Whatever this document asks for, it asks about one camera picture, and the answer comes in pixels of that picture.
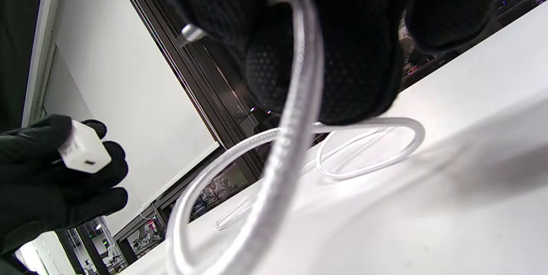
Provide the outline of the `person's left hand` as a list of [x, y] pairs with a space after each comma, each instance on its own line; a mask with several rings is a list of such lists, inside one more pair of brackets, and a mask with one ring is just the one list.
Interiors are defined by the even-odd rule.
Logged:
[[110, 164], [94, 174], [71, 170], [57, 153], [70, 133], [70, 117], [51, 115], [1, 134], [1, 254], [127, 205], [128, 193], [119, 186], [128, 174], [123, 148], [106, 141]]

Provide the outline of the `person's right hand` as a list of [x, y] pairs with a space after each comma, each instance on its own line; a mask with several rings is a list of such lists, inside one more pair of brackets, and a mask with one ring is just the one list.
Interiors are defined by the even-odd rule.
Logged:
[[[167, 0], [182, 18], [244, 54], [241, 77], [262, 109], [280, 113], [293, 60], [288, 4], [267, 0]], [[404, 57], [399, 27], [424, 52], [464, 45], [487, 26], [496, 0], [314, 0], [325, 49], [319, 121], [346, 125], [387, 111]]]

